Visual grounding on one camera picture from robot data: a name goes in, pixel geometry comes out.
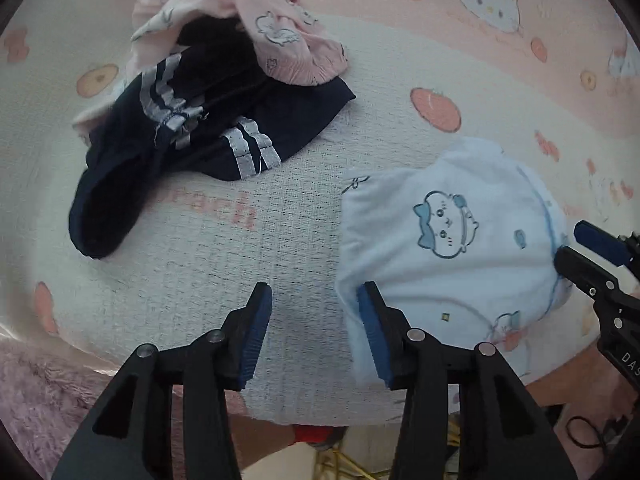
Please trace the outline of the light blue cartoon pajama pants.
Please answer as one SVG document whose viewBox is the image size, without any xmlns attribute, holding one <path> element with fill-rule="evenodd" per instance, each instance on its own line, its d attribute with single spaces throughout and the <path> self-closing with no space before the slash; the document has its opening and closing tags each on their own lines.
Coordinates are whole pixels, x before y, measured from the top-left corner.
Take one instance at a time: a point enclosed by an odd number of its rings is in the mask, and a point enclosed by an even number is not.
<svg viewBox="0 0 640 480">
<path fill-rule="evenodd" d="M 335 290 L 357 382 L 378 378 L 357 300 L 365 282 L 444 344 L 495 344 L 518 376 L 526 330 L 570 296 L 553 258 L 566 219 L 544 182 L 498 144 L 463 138 L 430 166 L 355 171 L 342 192 Z"/>
</svg>

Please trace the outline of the pink fuzzy left sleeve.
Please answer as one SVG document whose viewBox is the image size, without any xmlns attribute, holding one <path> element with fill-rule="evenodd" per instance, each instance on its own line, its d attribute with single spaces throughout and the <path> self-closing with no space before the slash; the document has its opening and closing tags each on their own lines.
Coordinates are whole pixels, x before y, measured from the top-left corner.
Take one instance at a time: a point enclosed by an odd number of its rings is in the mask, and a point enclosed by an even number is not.
<svg viewBox="0 0 640 480">
<path fill-rule="evenodd" d="M 113 377 L 66 362 L 19 341 L 1 344 L 1 475 L 5 479 L 56 479 L 54 471 L 78 427 Z M 242 470 L 268 453 L 259 425 L 235 410 L 226 394 L 229 428 Z M 174 475 L 186 478 L 182 446 L 183 388 L 171 409 Z"/>
</svg>

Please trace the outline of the pink Hello Kitty blanket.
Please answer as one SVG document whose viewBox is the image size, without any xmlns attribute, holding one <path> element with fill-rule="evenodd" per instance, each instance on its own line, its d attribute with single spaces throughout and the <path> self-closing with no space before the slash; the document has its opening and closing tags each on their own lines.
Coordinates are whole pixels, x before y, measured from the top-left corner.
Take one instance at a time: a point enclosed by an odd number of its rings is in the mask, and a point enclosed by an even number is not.
<svg viewBox="0 0 640 480">
<path fill-rule="evenodd" d="M 360 386 L 334 280 L 352 169 L 423 168 L 459 136 L 532 168 L 570 221 L 639 224 L 639 32 L 608 0 L 302 0 L 345 45 L 355 99 L 308 148 L 240 183 L 163 178 L 111 257 L 67 221 L 83 110 L 122 74 L 137 0 L 9 0 L 1 45 L 1 333 L 106 372 L 145 341 L 185 344 L 254 284 L 274 311 L 250 414 L 384 424 L 401 397 Z"/>
</svg>

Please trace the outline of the navy striped garment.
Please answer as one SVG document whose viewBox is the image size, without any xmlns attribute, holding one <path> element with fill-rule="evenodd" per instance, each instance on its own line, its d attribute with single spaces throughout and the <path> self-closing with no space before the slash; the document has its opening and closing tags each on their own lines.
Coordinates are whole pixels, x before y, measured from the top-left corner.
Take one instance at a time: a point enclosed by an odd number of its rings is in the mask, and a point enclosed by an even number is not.
<svg viewBox="0 0 640 480">
<path fill-rule="evenodd" d="M 102 259 L 122 244 L 165 174 L 237 181 L 280 167 L 354 99 L 288 88 L 257 63 L 220 67 L 209 44 L 188 47 L 174 70 L 136 77 L 90 130 L 86 169 L 68 216 L 75 248 Z"/>
</svg>

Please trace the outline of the pink cartoon pajama garment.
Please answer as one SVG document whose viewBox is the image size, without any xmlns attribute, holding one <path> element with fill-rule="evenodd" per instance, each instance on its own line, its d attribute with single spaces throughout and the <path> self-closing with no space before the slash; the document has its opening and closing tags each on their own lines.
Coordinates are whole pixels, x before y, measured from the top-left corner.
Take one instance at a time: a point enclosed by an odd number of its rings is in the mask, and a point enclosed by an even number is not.
<svg viewBox="0 0 640 480">
<path fill-rule="evenodd" d="M 126 84 L 174 70 L 191 46 L 216 48 L 220 67 L 245 68 L 288 88 L 338 90 L 348 62 L 344 46 L 298 0 L 138 0 L 132 19 Z"/>
</svg>

